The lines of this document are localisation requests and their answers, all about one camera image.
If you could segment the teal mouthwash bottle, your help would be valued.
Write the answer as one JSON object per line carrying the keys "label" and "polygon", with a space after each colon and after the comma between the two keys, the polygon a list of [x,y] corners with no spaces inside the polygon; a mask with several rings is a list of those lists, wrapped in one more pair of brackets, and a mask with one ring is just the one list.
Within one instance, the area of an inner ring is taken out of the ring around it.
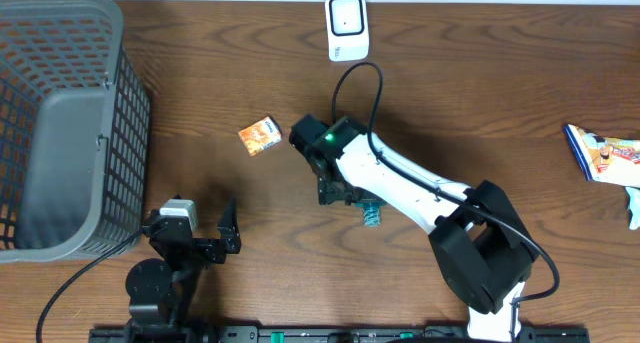
{"label": "teal mouthwash bottle", "polygon": [[384,200],[369,199],[356,203],[362,210],[363,223],[366,227],[378,227],[381,224],[381,208],[386,205]]}

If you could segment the orange small box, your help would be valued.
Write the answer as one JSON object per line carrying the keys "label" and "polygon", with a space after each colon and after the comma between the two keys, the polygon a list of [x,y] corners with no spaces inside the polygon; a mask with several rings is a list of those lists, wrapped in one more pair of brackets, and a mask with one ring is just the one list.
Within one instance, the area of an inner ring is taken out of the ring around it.
{"label": "orange small box", "polygon": [[271,117],[265,117],[240,130],[238,135],[250,156],[257,155],[282,139],[282,134]]}

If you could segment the yellow snack bag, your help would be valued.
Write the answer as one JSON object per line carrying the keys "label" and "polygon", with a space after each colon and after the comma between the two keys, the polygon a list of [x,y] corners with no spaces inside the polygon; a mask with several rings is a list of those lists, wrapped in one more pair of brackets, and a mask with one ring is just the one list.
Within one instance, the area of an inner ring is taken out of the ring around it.
{"label": "yellow snack bag", "polygon": [[587,181],[639,187],[638,140],[603,137],[572,124],[563,131]]}

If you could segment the light teal pouch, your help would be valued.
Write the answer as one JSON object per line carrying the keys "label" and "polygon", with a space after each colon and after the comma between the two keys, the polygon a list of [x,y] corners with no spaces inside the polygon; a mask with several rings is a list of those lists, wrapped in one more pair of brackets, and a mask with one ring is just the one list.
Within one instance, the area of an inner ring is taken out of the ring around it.
{"label": "light teal pouch", "polygon": [[629,196],[628,210],[630,211],[630,230],[638,230],[640,227],[640,190],[635,187],[625,188]]}

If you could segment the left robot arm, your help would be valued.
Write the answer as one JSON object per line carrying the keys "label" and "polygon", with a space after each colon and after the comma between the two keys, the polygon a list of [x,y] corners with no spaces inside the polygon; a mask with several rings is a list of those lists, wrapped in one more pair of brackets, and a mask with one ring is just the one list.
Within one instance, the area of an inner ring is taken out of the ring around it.
{"label": "left robot arm", "polygon": [[223,264],[241,250],[237,205],[232,199],[218,222],[218,238],[196,238],[197,210],[192,200],[173,198],[151,212],[142,232],[156,258],[136,264],[125,288],[131,319],[125,327],[129,343],[216,342],[218,332],[189,317],[201,273]]}

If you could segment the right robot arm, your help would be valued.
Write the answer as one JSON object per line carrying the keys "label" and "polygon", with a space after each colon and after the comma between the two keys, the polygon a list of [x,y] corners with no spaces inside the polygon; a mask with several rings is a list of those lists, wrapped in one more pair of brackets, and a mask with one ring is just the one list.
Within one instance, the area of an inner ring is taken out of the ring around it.
{"label": "right robot arm", "polygon": [[347,117],[328,125],[306,115],[289,141],[317,176],[321,204],[386,202],[427,233],[443,279],[469,308],[470,338],[509,342],[518,336],[512,302],[539,254],[501,188],[442,178]]}

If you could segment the white barcode scanner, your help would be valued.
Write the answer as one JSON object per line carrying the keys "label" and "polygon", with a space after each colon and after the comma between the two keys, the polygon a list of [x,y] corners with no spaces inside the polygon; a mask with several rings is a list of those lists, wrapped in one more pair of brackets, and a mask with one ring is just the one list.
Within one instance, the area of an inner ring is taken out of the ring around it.
{"label": "white barcode scanner", "polygon": [[333,62],[356,61],[369,54],[366,0],[326,0],[328,56]]}

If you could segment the grey plastic shopping basket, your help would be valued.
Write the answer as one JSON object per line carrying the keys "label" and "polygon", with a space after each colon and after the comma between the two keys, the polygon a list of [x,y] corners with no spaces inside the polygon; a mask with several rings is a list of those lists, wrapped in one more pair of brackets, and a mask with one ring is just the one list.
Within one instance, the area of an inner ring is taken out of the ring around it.
{"label": "grey plastic shopping basket", "polygon": [[111,0],[1,1],[1,260],[127,251],[151,107]]}

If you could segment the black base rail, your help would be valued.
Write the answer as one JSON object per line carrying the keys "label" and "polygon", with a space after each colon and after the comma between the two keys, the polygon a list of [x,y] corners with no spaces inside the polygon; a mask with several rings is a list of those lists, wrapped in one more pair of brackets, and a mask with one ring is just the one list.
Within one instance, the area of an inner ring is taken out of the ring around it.
{"label": "black base rail", "polygon": [[212,342],[212,343],[381,343],[381,342],[471,342],[460,326],[425,328],[260,328],[225,326],[189,329],[140,328],[131,325],[101,327],[89,331],[90,343],[122,342]]}

